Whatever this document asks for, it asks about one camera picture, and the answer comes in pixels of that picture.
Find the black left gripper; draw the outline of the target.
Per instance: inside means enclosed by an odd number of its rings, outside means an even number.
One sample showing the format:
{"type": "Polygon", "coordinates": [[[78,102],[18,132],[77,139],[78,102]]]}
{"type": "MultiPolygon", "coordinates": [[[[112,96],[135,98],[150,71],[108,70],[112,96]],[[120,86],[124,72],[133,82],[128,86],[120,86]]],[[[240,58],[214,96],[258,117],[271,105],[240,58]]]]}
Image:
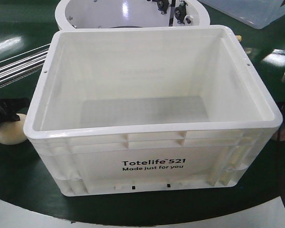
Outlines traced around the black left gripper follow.
{"type": "Polygon", "coordinates": [[[7,112],[16,112],[22,108],[28,108],[29,105],[28,98],[0,98],[0,124],[19,121],[20,117],[17,114],[7,115],[7,112]]]}

